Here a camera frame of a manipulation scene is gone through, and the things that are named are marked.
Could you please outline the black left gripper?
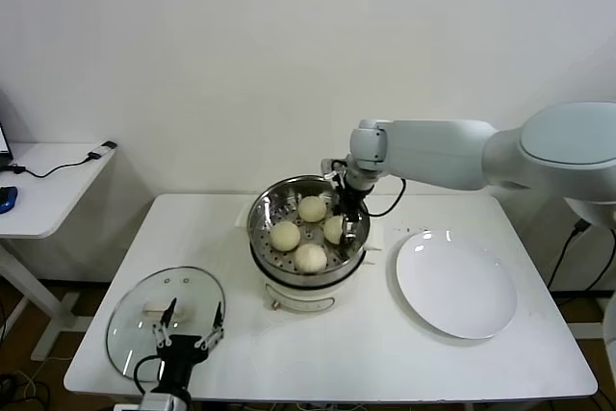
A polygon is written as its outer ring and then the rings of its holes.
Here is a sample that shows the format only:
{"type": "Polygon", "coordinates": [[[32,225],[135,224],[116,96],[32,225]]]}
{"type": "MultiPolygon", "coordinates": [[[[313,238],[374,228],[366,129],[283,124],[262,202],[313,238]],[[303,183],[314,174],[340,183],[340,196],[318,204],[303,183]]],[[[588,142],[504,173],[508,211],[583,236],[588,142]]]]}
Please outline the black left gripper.
{"type": "Polygon", "coordinates": [[[220,302],[214,316],[212,330],[205,336],[188,334],[168,334],[168,326],[173,316],[177,298],[175,297],[160,320],[152,325],[156,341],[156,357],[163,365],[156,393],[182,395],[188,392],[193,368],[205,362],[210,353],[224,336],[224,304],[220,302]]]}

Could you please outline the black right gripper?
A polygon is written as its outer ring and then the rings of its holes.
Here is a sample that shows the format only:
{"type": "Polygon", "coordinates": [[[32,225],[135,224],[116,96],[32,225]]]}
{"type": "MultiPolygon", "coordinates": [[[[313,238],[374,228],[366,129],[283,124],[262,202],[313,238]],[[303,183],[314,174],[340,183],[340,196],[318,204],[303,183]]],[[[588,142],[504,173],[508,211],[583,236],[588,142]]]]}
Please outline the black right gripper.
{"type": "Polygon", "coordinates": [[[342,218],[342,233],[340,246],[350,247],[356,241],[360,215],[365,210],[364,199],[370,191],[359,191],[347,185],[344,180],[338,181],[335,186],[337,202],[334,205],[334,214],[342,218]]]}

